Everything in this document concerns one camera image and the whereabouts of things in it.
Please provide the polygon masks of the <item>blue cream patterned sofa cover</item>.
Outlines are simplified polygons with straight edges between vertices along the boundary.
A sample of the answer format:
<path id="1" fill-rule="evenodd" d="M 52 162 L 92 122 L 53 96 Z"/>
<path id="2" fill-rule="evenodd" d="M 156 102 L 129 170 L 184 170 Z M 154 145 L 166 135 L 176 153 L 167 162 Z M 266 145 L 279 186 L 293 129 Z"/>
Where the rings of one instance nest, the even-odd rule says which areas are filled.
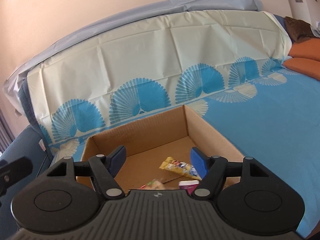
<path id="1" fill-rule="evenodd" d="M 188 105 L 304 199 L 319 222 L 319 82 L 283 63 L 292 43 L 270 13 L 197 10 L 100 33 L 35 66 L 27 84 L 54 160 L 88 137 Z"/>

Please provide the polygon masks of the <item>dark blue sofa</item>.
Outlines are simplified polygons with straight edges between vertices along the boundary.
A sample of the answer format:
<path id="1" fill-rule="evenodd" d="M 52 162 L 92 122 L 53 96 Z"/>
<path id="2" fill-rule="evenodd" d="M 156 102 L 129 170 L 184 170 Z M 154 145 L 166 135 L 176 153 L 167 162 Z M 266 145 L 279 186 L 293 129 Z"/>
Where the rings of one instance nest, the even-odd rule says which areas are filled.
<path id="1" fill-rule="evenodd" d="M 13 197 L 44 172 L 53 160 L 47 140 L 35 118 L 27 81 L 22 83 L 18 96 L 29 121 L 29 126 L 4 151 L 1 156 L 1 163 L 12 163 L 21 157 L 26 157 L 31 161 L 33 171 L 30 175 L 9 187 L 5 195 L 1 196 L 1 239 L 8 239 L 18 231 L 18 225 L 11 214 Z"/>

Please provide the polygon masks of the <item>yellow snack packet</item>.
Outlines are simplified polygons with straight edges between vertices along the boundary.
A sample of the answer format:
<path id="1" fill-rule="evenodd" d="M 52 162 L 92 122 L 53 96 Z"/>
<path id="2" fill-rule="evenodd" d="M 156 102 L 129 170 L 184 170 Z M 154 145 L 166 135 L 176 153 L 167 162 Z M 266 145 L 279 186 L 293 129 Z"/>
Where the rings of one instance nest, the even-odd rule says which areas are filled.
<path id="1" fill-rule="evenodd" d="M 191 178 L 193 180 L 202 180 L 197 170 L 193 165 L 174 159 L 173 157 L 167 157 L 163 163 L 161 163 L 159 169 L 167 170 Z"/>

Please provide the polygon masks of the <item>purple pink snack stick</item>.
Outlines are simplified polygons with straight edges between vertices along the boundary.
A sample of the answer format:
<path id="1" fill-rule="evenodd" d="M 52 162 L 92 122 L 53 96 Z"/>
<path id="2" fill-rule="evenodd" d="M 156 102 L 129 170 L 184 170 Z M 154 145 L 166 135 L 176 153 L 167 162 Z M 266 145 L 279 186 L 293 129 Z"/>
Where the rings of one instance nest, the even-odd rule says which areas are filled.
<path id="1" fill-rule="evenodd" d="M 193 191 L 197 188 L 198 185 L 198 180 L 182 180 L 178 182 L 179 189 L 187 191 L 189 195 L 193 193 Z"/>

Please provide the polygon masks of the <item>pile of clothes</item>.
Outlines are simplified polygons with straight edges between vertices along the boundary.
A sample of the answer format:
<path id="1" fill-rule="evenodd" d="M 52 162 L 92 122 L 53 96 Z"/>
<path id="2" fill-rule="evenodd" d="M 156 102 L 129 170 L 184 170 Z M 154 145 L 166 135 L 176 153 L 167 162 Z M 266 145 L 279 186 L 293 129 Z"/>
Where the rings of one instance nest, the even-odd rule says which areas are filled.
<path id="1" fill-rule="evenodd" d="M 316 26 L 310 26 L 312 34 L 317 37 L 320 38 L 320 22 L 316 22 Z"/>

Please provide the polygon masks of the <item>grey sheet on sofa back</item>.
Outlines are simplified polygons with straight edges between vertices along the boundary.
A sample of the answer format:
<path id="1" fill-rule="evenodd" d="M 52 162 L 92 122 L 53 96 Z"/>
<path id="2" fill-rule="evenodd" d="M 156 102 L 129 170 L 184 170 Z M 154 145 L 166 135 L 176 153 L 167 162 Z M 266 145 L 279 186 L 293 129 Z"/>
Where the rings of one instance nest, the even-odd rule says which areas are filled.
<path id="1" fill-rule="evenodd" d="M 261 0 L 166 0 L 136 7 L 91 23 L 61 38 L 44 51 L 17 67 L 3 84 L 3 93 L 14 106 L 17 115 L 24 114 L 18 91 L 29 71 L 53 55 L 92 38 L 100 33 L 161 15 L 197 10 L 244 10 L 262 11 Z"/>

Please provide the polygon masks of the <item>rice cake packet green label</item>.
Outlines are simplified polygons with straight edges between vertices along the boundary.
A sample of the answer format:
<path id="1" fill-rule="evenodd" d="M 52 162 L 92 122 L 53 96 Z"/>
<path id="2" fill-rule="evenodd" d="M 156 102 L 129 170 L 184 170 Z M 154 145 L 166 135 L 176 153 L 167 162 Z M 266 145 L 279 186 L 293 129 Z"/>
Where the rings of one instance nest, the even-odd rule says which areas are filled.
<path id="1" fill-rule="evenodd" d="M 165 186 L 160 180 L 154 179 L 146 183 L 145 185 L 141 186 L 139 189 L 140 190 L 165 190 Z"/>

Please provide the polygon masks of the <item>grey curtain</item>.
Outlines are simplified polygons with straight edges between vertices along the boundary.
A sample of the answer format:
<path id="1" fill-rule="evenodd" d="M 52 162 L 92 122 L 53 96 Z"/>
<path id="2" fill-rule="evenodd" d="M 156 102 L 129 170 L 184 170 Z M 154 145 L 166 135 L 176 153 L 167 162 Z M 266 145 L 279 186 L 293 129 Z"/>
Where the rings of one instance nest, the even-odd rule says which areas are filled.
<path id="1" fill-rule="evenodd" d="M 10 146 L 15 137 L 9 128 L 2 111 L 0 111 L 0 150 L 1 153 Z"/>

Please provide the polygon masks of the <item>upper orange cushion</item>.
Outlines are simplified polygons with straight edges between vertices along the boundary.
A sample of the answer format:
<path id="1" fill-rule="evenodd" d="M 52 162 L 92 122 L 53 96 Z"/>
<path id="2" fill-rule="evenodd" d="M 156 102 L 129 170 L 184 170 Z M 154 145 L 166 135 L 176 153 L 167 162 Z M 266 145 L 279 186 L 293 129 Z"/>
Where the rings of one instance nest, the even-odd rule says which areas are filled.
<path id="1" fill-rule="evenodd" d="M 293 43 L 289 55 L 291 57 L 320 60 L 320 39 L 311 38 L 300 43 Z"/>

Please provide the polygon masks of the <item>lower orange cushion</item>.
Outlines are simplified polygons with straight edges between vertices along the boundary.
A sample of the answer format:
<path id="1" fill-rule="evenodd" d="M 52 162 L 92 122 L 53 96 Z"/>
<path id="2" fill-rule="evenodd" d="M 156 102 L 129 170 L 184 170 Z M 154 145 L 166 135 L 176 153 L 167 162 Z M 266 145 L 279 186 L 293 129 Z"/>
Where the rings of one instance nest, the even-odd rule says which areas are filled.
<path id="1" fill-rule="evenodd" d="M 320 80 L 319 61 L 295 57 L 286 60 L 283 65 L 294 72 L 309 76 L 318 81 Z"/>

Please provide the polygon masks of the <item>brown cardboard box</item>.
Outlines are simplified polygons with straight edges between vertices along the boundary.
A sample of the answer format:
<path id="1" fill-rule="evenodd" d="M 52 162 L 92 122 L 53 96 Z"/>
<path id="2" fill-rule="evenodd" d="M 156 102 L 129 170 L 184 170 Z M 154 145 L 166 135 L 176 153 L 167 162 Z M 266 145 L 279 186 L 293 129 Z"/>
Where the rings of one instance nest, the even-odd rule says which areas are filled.
<path id="1" fill-rule="evenodd" d="M 97 154 L 108 155 L 118 146 L 126 147 L 126 161 L 116 182 L 128 192 L 158 179 L 167 188 L 177 189 L 179 174 L 161 170 L 167 157 L 190 163 L 190 150 L 198 147 L 207 156 L 220 155 L 241 162 L 244 156 L 213 126 L 187 106 L 105 130 L 89 137 L 81 159 Z"/>

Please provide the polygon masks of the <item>brown blanket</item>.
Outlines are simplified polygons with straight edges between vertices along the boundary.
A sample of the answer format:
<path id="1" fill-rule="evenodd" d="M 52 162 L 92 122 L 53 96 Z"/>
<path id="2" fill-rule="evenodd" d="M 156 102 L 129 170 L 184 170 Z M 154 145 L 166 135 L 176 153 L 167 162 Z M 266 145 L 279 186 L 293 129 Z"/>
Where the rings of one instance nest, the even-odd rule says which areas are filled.
<path id="1" fill-rule="evenodd" d="M 288 16 L 284 18 L 284 22 L 287 33 L 294 42 L 301 43 L 311 38 L 316 38 L 309 23 Z"/>

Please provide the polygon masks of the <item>orange cushion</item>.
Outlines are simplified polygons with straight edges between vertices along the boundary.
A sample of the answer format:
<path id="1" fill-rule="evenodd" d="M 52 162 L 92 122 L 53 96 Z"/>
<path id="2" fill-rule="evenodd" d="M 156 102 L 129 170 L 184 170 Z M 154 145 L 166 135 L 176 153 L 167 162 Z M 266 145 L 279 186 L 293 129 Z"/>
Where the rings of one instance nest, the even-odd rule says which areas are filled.
<path id="1" fill-rule="evenodd" d="M 320 39 L 311 38 L 300 43 L 293 43 L 289 55 L 291 57 L 320 60 Z"/>
<path id="2" fill-rule="evenodd" d="M 319 61 L 295 57 L 286 60 L 283 65 L 294 72 L 309 76 L 318 81 L 320 80 Z"/>

